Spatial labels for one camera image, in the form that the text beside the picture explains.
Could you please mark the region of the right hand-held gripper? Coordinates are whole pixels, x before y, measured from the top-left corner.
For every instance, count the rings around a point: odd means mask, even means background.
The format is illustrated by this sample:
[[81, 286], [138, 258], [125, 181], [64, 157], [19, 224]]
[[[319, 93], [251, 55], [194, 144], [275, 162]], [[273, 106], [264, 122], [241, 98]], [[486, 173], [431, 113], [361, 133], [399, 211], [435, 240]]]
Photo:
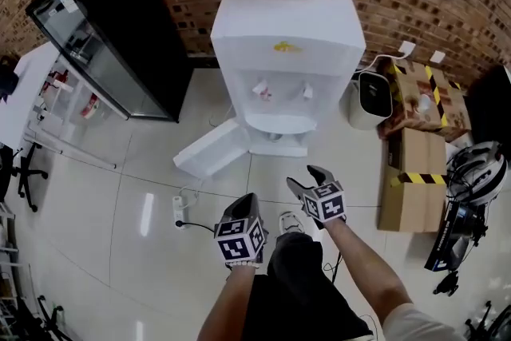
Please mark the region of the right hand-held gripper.
[[297, 180], [288, 177], [287, 186], [311, 217], [318, 229], [324, 229], [328, 221], [347, 220], [345, 195], [341, 184], [335, 180], [332, 172], [315, 165], [308, 165], [307, 171], [315, 179], [318, 187], [306, 187]]

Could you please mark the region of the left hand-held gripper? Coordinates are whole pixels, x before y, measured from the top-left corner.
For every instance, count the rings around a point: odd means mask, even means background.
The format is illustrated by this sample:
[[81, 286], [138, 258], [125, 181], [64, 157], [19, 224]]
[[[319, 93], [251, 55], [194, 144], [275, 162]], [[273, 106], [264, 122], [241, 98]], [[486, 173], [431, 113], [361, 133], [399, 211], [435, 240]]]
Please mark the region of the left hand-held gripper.
[[259, 199], [253, 192], [225, 209], [216, 225], [214, 238], [226, 263], [257, 259], [266, 242], [266, 232], [259, 216]]

